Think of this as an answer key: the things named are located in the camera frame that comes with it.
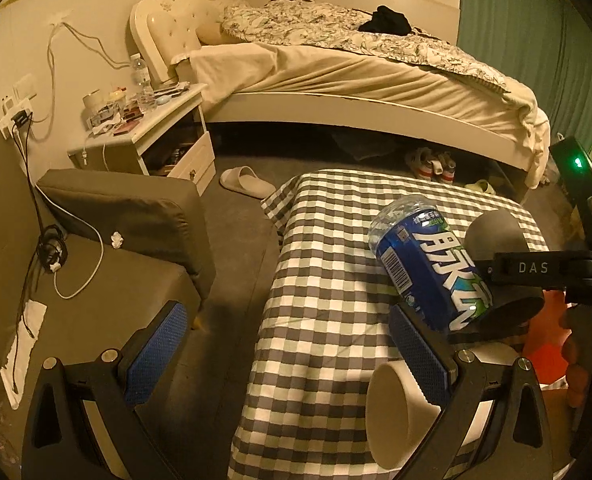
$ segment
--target sofa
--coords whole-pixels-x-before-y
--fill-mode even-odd
[[[200,197],[190,181],[49,170],[38,186],[100,232],[105,254],[89,285],[70,300],[59,297],[52,274],[34,264],[28,296],[47,310],[18,409],[11,409],[0,377],[0,465],[11,478],[20,477],[27,411],[47,357],[71,364],[121,348],[168,300],[185,306],[191,324],[215,277]],[[71,294],[96,266],[98,237],[57,208],[50,209],[39,193],[36,199],[44,225],[58,224],[66,235],[68,259],[57,278],[64,295]],[[115,232],[123,239],[120,248],[111,245]],[[22,161],[13,142],[0,133],[0,367],[16,333],[23,280],[38,235]]]

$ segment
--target patterned blanket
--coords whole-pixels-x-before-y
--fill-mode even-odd
[[[359,32],[358,27],[369,18],[362,10],[311,0],[272,0],[260,8],[238,1],[225,9],[222,29],[249,42],[337,48],[429,66],[470,78],[493,91],[506,91],[505,77],[498,70],[420,29],[407,36]]]
[[[372,372],[400,354],[388,315],[397,300],[367,245],[378,212],[404,194],[434,202],[461,239],[485,211],[513,214],[532,251],[546,251],[532,216],[511,200],[413,178],[325,170],[292,178],[262,207],[282,237],[230,479],[380,480],[365,431]],[[463,471],[464,447],[447,477]]]

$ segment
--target nightstand drawer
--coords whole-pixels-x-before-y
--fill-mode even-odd
[[[196,184],[198,193],[202,194],[215,173],[214,148],[210,134],[207,132],[199,137],[167,176],[191,180]]]

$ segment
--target metal screw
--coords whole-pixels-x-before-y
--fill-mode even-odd
[[[458,352],[458,359],[464,363],[471,363],[475,358],[476,356],[469,350],[461,350]]]
[[[117,357],[118,357],[118,352],[116,350],[114,350],[113,348],[110,348],[109,350],[105,350],[103,352],[103,354],[100,356],[100,358],[105,363],[113,363],[114,361],[116,361]]]
[[[56,358],[55,357],[48,357],[45,361],[42,362],[42,367],[45,370],[51,370],[56,366]]]
[[[529,359],[525,359],[524,357],[518,359],[518,365],[526,372],[532,369],[532,363],[529,361]]]

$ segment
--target beige bed sheet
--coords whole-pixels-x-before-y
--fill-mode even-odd
[[[317,92],[363,97],[429,110],[490,130],[534,153],[526,184],[538,184],[547,163],[550,123],[534,93],[506,77],[497,94],[434,69],[315,46],[241,43],[204,46],[190,62],[207,83],[204,109],[236,92]]]

